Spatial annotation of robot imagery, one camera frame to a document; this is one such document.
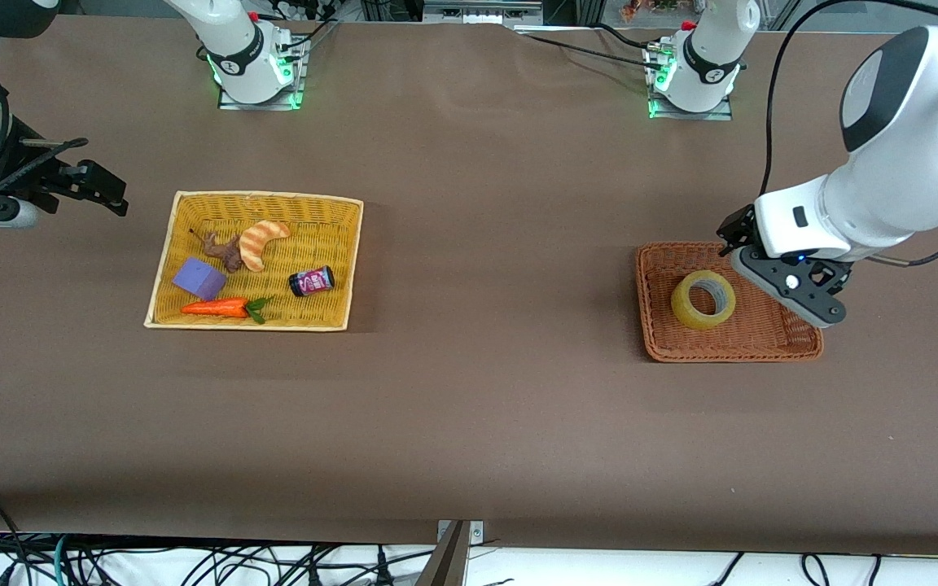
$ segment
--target purple can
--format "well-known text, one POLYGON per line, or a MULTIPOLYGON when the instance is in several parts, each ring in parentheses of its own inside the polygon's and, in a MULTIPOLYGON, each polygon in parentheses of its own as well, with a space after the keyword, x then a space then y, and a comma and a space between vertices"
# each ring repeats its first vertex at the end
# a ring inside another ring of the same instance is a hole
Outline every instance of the purple can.
POLYGON ((297 297, 306 297, 313 293, 335 289, 335 275, 331 272, 331 267, 325 265, 312 271, 293 274, 287 278, 287 285, 291 287, 291 293, 295 293, 297 297))

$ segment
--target toy animal figure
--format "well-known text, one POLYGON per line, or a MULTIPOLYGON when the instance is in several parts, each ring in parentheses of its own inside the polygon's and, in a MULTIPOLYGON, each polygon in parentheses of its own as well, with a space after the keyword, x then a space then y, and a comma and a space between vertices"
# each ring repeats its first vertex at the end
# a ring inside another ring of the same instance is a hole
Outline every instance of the toy animal figure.
MULTIPOLYGON (((197 237, 194 230, 191 230, 191 234, 197 237)), ((241 260, 241 250, 238 249, 238 240, 241 238, 241 234, 234 234, 234 237, 228 240, 226 244, 216 244, 216 236, 213 231, 202 236, 200 238, 202 250, 204 250, 206 256, 223 260, 226 272, 237 272, 245 264, 244 260, 241 260)))

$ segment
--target toy carrot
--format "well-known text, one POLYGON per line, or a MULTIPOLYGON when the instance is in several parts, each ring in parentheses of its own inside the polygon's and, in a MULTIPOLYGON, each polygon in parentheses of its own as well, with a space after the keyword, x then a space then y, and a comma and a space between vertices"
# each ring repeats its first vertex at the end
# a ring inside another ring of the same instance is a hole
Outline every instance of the toy carrot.
POLYGON ((183 305, 180 313, 193 315, 216 315, 220 317, 250 317, 256 323, 266 323, 260 311, 269 301, 269 297, 260 297, 249 301, 247 297, 227 297, 224 300, 198 301, 196 304, 183 305))

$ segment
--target tape roll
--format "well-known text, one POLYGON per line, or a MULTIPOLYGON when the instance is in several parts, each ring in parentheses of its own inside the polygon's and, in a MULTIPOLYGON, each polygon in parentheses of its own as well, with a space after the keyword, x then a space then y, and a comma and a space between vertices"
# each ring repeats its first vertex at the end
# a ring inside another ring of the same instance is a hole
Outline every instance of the tape roll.
POLYGON ((711 330, 712 327, 730 319, 737 307, 737 295, 733 286, 721 274, 713 271, 696 271, 686 275, 671 293, 671 311, 683 325, 692 330, 711 330), (701 313, 690 303, 690 289, 699 286, 715 300, 715 314, 701 313))

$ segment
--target brown table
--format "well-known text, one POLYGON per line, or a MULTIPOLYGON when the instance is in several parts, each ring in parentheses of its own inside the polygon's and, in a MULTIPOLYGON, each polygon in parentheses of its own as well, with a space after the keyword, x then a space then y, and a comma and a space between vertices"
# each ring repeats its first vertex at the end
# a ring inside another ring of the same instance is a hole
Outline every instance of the brown table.
MULTIPOLYGON (((815 363, 643 353, 633 250, 756 196, 778 41, 730 123, 648 120, 638 70, 498 26, 342 25, 291 114, 217 111, 181 21, 4 42, 16 115, 88 137, 71 160, 131 208, 0 231, 2 503, 25 530, 938 552, 938 262, 857 267, 815 363), (348 333, 142 327, 173 193, 231 189, 367 201, 348 333)), ((798 38, 774 188, 844 162, 879 42, 798 38)))

